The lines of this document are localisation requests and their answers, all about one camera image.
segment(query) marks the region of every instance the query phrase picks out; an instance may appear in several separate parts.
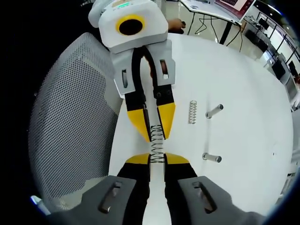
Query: desk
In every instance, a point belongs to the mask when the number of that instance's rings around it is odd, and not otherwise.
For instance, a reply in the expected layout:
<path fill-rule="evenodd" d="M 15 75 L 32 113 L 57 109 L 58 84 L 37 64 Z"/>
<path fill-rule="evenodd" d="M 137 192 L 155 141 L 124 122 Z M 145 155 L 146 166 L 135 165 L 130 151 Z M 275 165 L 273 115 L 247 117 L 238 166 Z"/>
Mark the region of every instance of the desk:
<path fill-rule="evenodd" d="M 206 4 L 206 3 L 203 3 L 200 1 L 193 1 L 193 0 L 180 0 L 180 2 L 184 5 L 185 8 L 187 8 L 188 11 L 193 13 L 191 26 L 189 27 L 187 35 L 189 35 L 189 32 L 191 31 L 191 27 L 194 22 L 194 17 L 195 17 L 196 13 L 213 16 L 213 17 L 219 18 L 221 20 L 227 21 L 227 25 L 224 29 L 223 35 L 219 42 L 219 44 L 222 44 L 222 45 L 226 41 L 226 38 L 230 32 L 232 24 L 240 24 L 239 21 L 236 21 L 232 16 L 230 16 L 225 11 L 219 9 L 218 7 L 216 7 L 214 5 Z"/>
<path fill-rule="evenodd" d="M 207 176 L 227 191 L 240 209 L 266 215 L 280 195 L 292 157 L 293 122 L 285 87 L 261 64 L 234 49 L 200 37 L 169 34 L 168 38 L 176 62 L 176 110 L 164 151 L 187 158 L 198 176 Z M 156 125 L 159 121 L 149 74 L 144 61 L 142 83 L 150 123 Z M 188 124 L 191 100 L 198 102 L 193 125 Z M 224 110 L 206 119 L 205 113 L 218 104 L 223 104 Z M 129 121 L 123 102 L 109 174 L 117 175 L 128 158 L 150 149 L 150 143 Z M 221 156 L 222 162 L 203 161 L 202 154 L 207 151 Z M 153 177 L 163 176 L 159 166 L 152 166 L 150 185 L 155 184 Z M 167 205 L 158 202 L 164 200 L 163 190 L 159 200 L 153 200 L 151 194 L 156 192 L 151 188 L 146 211 L 161 212 L 159 219 L 151 218 L 159 220 L 156 225 L 167 224 L 160 223 L 162 212 L 169 217 Z"/>

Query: yellow ring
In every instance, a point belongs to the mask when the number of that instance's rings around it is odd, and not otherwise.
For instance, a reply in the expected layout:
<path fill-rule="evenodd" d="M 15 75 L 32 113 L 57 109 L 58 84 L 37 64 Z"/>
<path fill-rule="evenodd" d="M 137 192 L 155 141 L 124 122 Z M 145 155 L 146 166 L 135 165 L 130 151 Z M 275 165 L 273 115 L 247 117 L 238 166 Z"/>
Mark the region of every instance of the yellow ring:
<path fill-rule="evenodd" d="M 116 23 L 116 30 L 117 30 L 120 34 L 122 34 L 122 33 L 120 32 L 120 26 L 121 26 L 121 24 L 122 24 L 123 22 L 125 22 L 125 21 L 127 21 L 127 20 L 138 20 L 139 22 L 141 22 L 141 23 L 142 23 L 142 29 L 141 29 L 139 32 L 141 32 L 141 31 L 144 29 L 144 27 L 145 27 L 145 20 L 144 20 L 144 18 L 141 17 L 140 15 L 136 15 L 136 14 L 126 15 L 126 16 L 120 18 L 120 19 L 117 21 L 117 23 Z"/>

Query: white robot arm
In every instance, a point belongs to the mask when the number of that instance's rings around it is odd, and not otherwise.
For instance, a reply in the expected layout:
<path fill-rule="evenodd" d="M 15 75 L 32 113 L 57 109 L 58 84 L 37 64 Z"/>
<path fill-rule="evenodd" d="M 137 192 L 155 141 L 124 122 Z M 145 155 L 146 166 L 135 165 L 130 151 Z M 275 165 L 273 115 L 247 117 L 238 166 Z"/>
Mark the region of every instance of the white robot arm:
<path fill-rule="evenodd" d="M 89 21 L 99 28 L 103 44 L 111 52 L 114 80 L 119 93 L 125 95 L 128 116 L 147 142 L 151 141 L 150 124 L 139 70 L 142 57 L 149 62 L 157 111 L 167 139 L 175 111 L 171 88 L 175 84 L 175 62 L 163 13 L 151 0 L 97 0 Z"/>

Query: computer monitor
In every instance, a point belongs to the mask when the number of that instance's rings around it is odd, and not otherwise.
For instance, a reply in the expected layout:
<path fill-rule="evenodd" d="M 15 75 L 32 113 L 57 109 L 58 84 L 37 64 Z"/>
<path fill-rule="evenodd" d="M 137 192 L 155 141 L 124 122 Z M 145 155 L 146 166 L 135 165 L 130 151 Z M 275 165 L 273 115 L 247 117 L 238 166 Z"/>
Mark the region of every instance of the computer monitor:
<path fill-rule="evenodd" d="M 262 27 L 264 27 L 266 30 L 268 29 L 269 25 L 267 23 L 267 21 L 265 21 L 264 19 L 260 18 L 260 20 L 258 21 L 260 25 L 262 25 Z"/>
<path fill-rule="evenodd" d="M 294 64 L 293 61 L 291 61 L 291 62 L 289 63 L 289 68 L 290 68 L 291 74 L 292 74 L 293 76 L 297 76 L 297 75 L 298 75 L 298 72 L 297 72 L 297 70 L 296 70 L 296 67 L 295 67 L 295 64 Z"/>
<path fill-rule="evenodd" d="M 241 21 L 255 0 L 214 0 L 214 4 Z"/>
<path fill-rule="evenodd" d="M 285 74 L 285 69 L 283 68 L 283 66 L 281 65 L 281 61 L 277 60 L 274 65 L 272 66 L 272 69 L 275 73 L 275 76 L 277 77 L 277 79 L 281 79 L 282 76 Z"/>

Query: laptop screen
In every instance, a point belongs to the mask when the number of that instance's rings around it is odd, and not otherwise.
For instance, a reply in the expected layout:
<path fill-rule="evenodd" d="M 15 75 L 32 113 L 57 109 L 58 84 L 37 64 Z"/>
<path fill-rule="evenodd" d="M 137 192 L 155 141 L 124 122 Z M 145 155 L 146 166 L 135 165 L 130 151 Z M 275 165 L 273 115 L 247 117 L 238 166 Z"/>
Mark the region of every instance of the laptop screen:
<path fill-rule="evenodd" d="M 215 0 L 226 11 L 241 20 L 255 0 Z"/>

